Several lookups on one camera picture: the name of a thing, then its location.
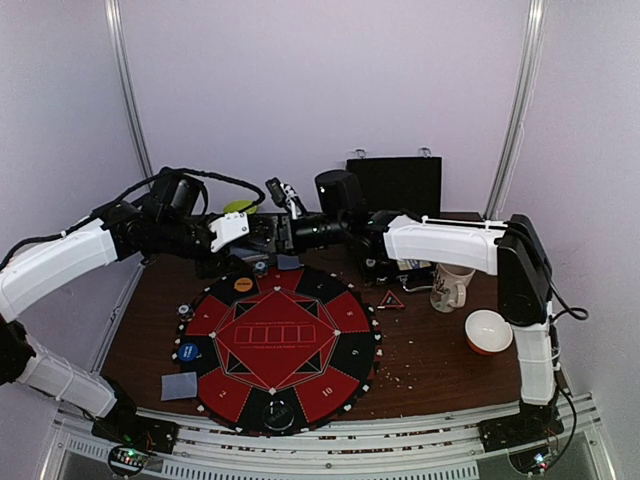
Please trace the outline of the black red triangular token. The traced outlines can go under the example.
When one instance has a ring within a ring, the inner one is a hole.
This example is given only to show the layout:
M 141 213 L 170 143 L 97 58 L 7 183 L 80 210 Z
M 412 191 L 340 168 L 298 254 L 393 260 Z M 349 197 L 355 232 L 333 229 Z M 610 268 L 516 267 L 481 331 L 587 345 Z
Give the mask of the black red triangular token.
M 404 310 L 405 308 L 405 304 L 391 289 L 384 294 L 376 306 L 377 310 Z

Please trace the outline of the dealt blue playing card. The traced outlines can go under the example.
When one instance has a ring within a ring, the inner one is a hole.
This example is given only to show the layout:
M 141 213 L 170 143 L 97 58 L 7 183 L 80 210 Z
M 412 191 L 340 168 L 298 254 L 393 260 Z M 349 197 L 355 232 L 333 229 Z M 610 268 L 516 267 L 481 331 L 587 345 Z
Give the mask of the dealt blue playing card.
M 296 270 L 301 267 L 300 259 L 297 255 L 276 255 L 277 268 L 282 271 Z

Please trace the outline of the poker chip stack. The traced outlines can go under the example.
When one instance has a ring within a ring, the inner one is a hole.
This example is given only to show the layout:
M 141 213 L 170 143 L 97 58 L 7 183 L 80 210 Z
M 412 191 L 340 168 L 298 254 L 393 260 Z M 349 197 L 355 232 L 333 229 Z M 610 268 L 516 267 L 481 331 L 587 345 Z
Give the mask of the poker chip stack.
M 184 303 L 178 306 L 177 314 L 181 322 L 190 322 L 195 315 L 194 308 L 189 303 Z
M 256 277 L 264 277 L 268 274 L 269 265 L 264 261 L 258 261 L 254 264 L 253 272 Z

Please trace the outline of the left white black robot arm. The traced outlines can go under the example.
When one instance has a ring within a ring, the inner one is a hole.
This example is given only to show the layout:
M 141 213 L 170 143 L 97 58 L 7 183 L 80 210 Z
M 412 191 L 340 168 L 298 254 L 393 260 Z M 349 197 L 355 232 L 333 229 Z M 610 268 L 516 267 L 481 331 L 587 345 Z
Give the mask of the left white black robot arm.
M 1 263 L 1 381 L 20 383 L 79 408 L 106 437 L 143 449 L 150 435 L 130 396 L 43 346 L 19 322 L 30 306 L 84 274 L 135 254 L 169 254 L 200 268 L 247 232 L 244 214 L 193 215 L 205 185 L 181 170 L 157 176 L 151 191 L 96 208 L 61 233 L 19 242 Z

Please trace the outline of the blue small blind button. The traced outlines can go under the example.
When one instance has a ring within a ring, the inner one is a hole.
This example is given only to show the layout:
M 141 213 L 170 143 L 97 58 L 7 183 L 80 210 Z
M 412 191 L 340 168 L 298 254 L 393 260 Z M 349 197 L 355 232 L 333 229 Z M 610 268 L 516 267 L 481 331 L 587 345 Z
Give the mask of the blue small blind button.
M 196 344 L 194 343 L 185 343 L 182 344 L 177 352 L 177 358 L 180 362 L 192 362 L 195 360 L 200 351 Z

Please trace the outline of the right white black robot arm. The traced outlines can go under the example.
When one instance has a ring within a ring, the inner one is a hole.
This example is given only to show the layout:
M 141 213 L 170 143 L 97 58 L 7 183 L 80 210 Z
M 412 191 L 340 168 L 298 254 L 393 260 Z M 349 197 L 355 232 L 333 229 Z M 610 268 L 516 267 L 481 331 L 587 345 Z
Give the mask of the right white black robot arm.
M 498 311 L 511 326 L 521 376 L 519 411 L 479 425 L 487 451 L 510 448 L 564 430 L 556 407 L 559 345 L 552 313 L 552 270 L 530 219 L 507 222 L 429 220 L 382 211 L 364 219 L 309 214 L 269 221 L 269 246 L 278 254 L 349 245 L 377 263 L 419 260 L 467 267 L 498 279 Z

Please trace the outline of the blue deck of cards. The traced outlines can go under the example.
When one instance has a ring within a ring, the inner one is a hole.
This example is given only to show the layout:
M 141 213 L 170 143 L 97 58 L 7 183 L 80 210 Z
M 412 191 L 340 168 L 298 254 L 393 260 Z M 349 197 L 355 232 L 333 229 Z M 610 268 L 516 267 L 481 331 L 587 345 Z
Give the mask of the blue deck of cards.
M 249 233 L 240 239 L 242 248 L 272 254 L 275 252 L 273 244 L 274 220 L 271 215 L 254 214 L 248 217 Z

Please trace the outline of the orange big blind button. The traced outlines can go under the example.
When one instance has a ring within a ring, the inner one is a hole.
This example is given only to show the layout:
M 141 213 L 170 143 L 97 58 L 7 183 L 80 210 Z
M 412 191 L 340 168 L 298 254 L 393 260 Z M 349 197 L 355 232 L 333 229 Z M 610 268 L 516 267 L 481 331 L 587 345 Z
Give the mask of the orange big blind button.
M 241 293 L 248 292 L 254 287 L 254 281 L 249 277 L 239 277 L 235 280 L 233 288 Z

